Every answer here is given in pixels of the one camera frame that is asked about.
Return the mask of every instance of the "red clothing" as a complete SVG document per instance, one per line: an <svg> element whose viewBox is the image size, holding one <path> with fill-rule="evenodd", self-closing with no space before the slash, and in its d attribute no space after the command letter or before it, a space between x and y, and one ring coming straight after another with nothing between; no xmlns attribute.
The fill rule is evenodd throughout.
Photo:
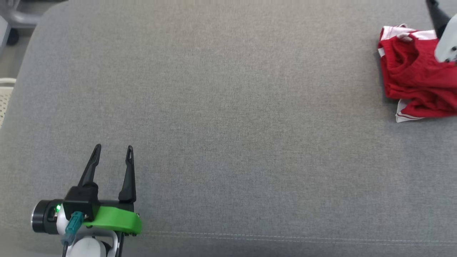
<svg viewBox="0 0 457 257"><path fill-rule="evenodd" d="M381 68L386 96L411 99L397 114L411 119L457 115L457 66L435 59L438 40L417 31L386 39L385 29L379 48L385 53Z"/></svg>

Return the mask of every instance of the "black cable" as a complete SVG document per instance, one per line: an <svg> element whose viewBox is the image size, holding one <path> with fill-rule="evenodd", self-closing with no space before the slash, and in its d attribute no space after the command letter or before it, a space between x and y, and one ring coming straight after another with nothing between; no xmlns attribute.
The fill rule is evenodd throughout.
<svg viewBox="0 0 457 257"><path fill-rule="evenodd" d="M64 250L62 251L62 257L67 256L67 250L68 250L68 242L64 243Z"/></svg>

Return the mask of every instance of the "gray tablecloth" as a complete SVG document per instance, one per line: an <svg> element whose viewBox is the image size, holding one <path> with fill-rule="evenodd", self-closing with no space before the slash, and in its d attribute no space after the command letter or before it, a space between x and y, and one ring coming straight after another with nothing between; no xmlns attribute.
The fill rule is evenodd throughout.
<svg viewBox="0 0 457 257"><path fill-rule="evenodd" d="M457 119L397 124L383 96L379 33L403 22L431 29L424 2L57 5L0 130L2 236L58 253L30 212L101 143L100 199L135 152L125 256L455 256Z"/></svg>

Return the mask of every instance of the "red fabric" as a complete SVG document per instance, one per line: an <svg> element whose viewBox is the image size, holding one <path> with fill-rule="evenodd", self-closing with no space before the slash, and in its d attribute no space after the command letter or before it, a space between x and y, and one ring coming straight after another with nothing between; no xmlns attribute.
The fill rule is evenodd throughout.
<svg viewBox="0 0 457 257"><path fill-rule="evenodd" d="M411 99L401 111L414 117L457 115L457 66L435 59L438 40L419 40L410 34L411 42L393 37L379 42L386 96Z"/></svg>

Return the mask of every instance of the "green part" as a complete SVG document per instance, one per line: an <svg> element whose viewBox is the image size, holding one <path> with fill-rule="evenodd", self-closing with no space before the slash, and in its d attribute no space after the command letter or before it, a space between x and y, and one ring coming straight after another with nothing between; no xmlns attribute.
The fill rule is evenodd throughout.
<svg viewBox="0 0 457 257"><path fill-rule="evenodd" d="M134 212L116 207L101 206L95 220L84 222L83 225L139 235L141 234L143 223L140 217Z"/></svg>

